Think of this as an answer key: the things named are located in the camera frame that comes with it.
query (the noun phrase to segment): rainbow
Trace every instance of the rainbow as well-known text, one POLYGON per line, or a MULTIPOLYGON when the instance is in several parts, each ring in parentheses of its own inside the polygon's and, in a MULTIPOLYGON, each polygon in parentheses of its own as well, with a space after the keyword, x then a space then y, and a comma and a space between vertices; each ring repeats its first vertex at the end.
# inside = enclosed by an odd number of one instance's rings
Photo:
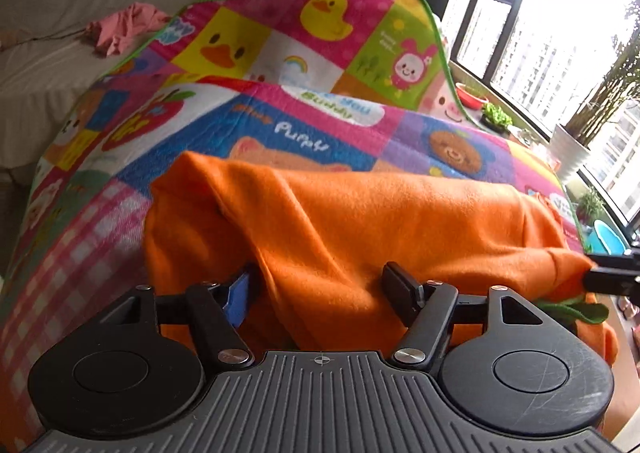
POLYGON ((300 56, 287 56, 284 59, 284 62, 289 65, 297 65, 302 74, 306 74, 306 72, 309 70, 306 61, 300 58, 300 56))

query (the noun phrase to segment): metal screw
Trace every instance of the metal screw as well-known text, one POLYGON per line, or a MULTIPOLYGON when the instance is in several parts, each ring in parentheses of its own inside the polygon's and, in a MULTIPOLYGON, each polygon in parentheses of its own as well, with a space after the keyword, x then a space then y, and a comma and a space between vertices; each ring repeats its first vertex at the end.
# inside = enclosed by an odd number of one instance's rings
POLYGON ((394 353, 394 359, 405 365, 415 365, 423 362, 426 358, 424 352, 417 348, 401 348, 394 353))
POLYGON ((218 354, 218 360, 227 365, 241 365, 249 360, 249 352, 239 348, 228 348, 221 350, 218 354))

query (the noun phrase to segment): red bowl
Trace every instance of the red bowl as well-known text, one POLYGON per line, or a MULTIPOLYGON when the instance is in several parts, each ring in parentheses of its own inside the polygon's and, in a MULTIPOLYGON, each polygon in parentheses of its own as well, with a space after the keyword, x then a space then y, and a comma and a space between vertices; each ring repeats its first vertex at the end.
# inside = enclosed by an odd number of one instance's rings
POLYGON ((472 110, 481 110, 489 101, 486 99, 477 98, 471 95, 465 90, 465 86, 462 83, 456 83, 456 93, 460 98, 460 102, 467 108, 472 110))

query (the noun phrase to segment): yellow duck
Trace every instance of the yellow duck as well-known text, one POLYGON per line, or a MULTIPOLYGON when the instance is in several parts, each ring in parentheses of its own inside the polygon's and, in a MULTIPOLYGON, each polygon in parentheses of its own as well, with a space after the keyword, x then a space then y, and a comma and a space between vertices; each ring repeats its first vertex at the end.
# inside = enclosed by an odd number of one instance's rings
POLYGON ((192 74, 241 78, 260 54, 271 29, 220 8, 172 62, 192 74))
POLYGON ((342 19, 347 6, 347 0, 309 0, 300 11, 300 22, 312 36, 326 42, 339 42, 353 30, 353 26, 342 19))

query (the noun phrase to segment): blue basin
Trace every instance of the blue basin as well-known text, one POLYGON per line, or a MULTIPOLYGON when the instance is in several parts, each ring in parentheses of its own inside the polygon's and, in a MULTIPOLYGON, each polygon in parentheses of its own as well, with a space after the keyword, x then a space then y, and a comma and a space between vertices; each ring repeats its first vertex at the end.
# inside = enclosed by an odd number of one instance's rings
POLYGON ((593 223, 593 231, 587 238, 592 253, 607 253, 609 255, 621 255, 625 252, 626 245, 602 220, 593 223))

